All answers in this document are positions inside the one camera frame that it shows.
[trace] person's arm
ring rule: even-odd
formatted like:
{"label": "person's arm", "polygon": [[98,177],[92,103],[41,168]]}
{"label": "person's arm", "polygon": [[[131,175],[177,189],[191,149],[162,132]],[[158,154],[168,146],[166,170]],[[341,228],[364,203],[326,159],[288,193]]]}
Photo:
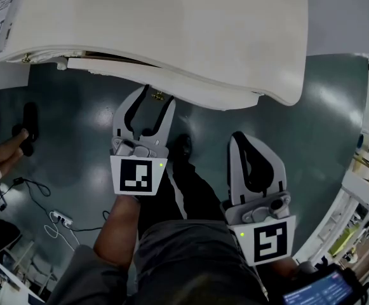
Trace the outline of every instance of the person's arm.
{"label": "person's arm", "polygon": [[86,245],[76,249],[47,305],[124,303],[139,211],[140,205],[134,198],[116,197],[94,250]]}
{"label": "person's arm", "polygon": [[140,204],[131,196],[117,196],[94,252],[103,260],[129,269],[136,244]]}

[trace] white cabinet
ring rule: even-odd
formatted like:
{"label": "white cabinet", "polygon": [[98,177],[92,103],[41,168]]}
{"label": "white cabinet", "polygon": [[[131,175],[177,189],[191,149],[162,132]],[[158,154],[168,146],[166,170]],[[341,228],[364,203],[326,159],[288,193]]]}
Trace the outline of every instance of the white cabinet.
{"label": "white cabinet", "polygon": [[[12,4],[0,62],[38,63],[86,51],[129,58],[158,67],[149,67],[145,76],[140,73],[144,65],[129,63],[124,71],[130,79],[143,82],[151,76],[160,90],[214,109],[253,106],[261,94],[293,105],[302,93],[307,0],[13,0]],[[6,22],[0,35],[7,34]],[[89,66],[86,62],[83,68],[96,71]]]}

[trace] bare leg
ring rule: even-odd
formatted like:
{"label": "bare leg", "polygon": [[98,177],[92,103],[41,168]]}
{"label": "bare leg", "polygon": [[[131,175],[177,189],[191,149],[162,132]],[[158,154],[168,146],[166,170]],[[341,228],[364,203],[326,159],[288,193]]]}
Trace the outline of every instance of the bare leg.
{"label": "bare leg", "polygon": [[0,144],[0,163],[6,161],[17,151],[19,145],[29,136],[26,129],[22,129],[18,135]]}
{"label": "bare leg", "polygon": [[12,167],[19,161],[19,159],[22,158],[22,156],[23,151],[21,150],[21,148],[18,148],[6,161],[0,163],[0,171],[3,177],[12,169]]}

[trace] white cable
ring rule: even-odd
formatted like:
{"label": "white cable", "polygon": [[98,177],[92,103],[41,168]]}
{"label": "white cable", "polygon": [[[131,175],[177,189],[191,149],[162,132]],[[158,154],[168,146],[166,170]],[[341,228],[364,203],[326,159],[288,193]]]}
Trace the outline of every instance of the white cable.
{"label": "white cable", "polygon": [[77,241],[78,245],[80,245],[80,242],[79,242],[79,240],[78,240],[77,236],[76,236],[76,235],[74,235],[74,232],[73,232],[71,229],[69,229],[69,231],[70,231],[71,235],[73,235],[73,236],[74,236],[74,238],[76,239],[76,241]]}
{"label": "white cable", "polygon": [[[53,219],[51,218],[51,215],[53,214],[53,212],[51,211],[50,213],[49,213],[49,217],[50,217],[50,220],[51,220],[51,222],[53,223],[53,226],[56,228],[56,229],[53,229],[53,228],[51,228],[50,226],[48,226],[48,225],[44,225],[44,230],[46,231],[46,233],[51,237],[51,238],[58,238],[58,236],[61,236],[62,238],[63,238],[63,240],[64,240],[64,242],[66,242],[66,244],[74,251],[74,248],[70,245],[70,243],[65,239],[65,237],[63,236],[63,234],[61,234],[61,233],[59,233],[58,232],[58,228],[57,228],[57,226],[56,226],[56,224],[55,224],[55,222],[53,221]],[[55,235],[53,236],[52,234],[50,234],[49,233],[49,231],[48,231],[48,229],[50,229],[50,230],[52,230],[53,232],[55,232]]]}

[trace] handheld device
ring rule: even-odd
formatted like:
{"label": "handheld device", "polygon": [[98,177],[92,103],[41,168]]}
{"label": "handheld device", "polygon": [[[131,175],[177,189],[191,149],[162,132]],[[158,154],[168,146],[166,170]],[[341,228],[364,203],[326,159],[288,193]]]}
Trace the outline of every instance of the handheld device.
{"label": "handheld device", "polygon": [[351,269],[332,264],[303,274],[274,303],[282,305],[354,305],[367,301],[369,284],[362,286]]}

